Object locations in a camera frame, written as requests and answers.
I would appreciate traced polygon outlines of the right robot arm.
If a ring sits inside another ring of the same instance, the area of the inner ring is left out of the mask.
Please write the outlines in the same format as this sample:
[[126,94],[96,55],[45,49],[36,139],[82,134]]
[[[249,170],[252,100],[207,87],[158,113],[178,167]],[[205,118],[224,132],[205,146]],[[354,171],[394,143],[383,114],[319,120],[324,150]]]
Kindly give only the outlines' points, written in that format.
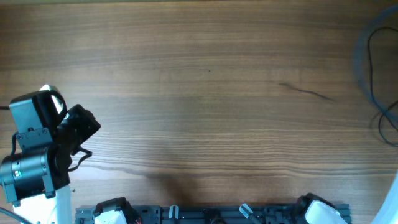
[[[312,193],[303,195],[297,200],[291,208],[289,218],[292,223],[299,224],[351,223],[347,204],[332,204]],[[371,223],[397,224],[397,174],[381,208]]]

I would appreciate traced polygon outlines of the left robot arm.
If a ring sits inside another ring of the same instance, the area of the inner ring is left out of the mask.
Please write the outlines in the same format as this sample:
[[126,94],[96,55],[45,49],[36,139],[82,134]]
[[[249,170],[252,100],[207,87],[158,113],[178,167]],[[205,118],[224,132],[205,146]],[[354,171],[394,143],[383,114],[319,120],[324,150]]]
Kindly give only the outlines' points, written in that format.
[[19,223],[72,223],[69,173],[72,156],[84,152],[82,144],[100,129],[93,114],[77,104],[65,106],[55,90],[36,91],[11,100],[9,109],[19,145],[1,162],[1,187],[11,211],[1,213]]

